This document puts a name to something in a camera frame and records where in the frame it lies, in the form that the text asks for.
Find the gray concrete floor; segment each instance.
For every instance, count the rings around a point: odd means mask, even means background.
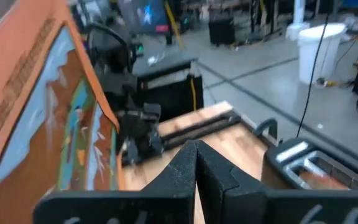
[[[230,50],[212,47],[208,30],[189,32],[183,40],[188,50],[200,56],[198,67],[204,79],[205,106],[226,100],[256,124],[276,118],[279,138],[295,137],[308,91],[298,81],[296,42],[277,37],[263,44]],[[351,44],[339,46],[337,59]],[[352,64],[357,57],[358,40],[339,62],[331,79],[344,81],[354,77]],[[351,88],[313,87],[301,137],[313,139],[328,149],[345,148],[358,153],[356,99]]]

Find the workbench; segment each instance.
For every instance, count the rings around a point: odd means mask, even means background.
[[[224,101],[211,107],[203,108],[163,122],[159,126],[159,131],[160,134],[164,136],[232,109],[233,107]],[[255,127],[255,124],[249,118],[242,116],[242,119]],[[223,129],[222,131],[210,134],[201,139],[243,171],[260,180],[263,156],[267,150],[267,146],[243,125],[238,124],[231,126],[230,128]],[[140,190],[145,187],[164,170],[179,150],[180,147],[177,147],[165,152],[162,157],[146,161],[139,166],[125,167],[123,173],[126,181],[126,189]],[[204,223],[203,210],[198,192],[196,192],[195,203],[195,223]]]

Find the white plastic bin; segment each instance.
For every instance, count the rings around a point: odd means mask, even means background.
[[[302,83],[310,83],[313,71],[314,58],[317,54],[318,44],[323,34],[324,25],[305,29],[299,33],[299,79]],[[345,24],[328,24],[324,33],[323,42],[318,53],[316,68],[314,70],[313,83],[319,78],[328,78],[335,64],[335,56],[346,31]]]

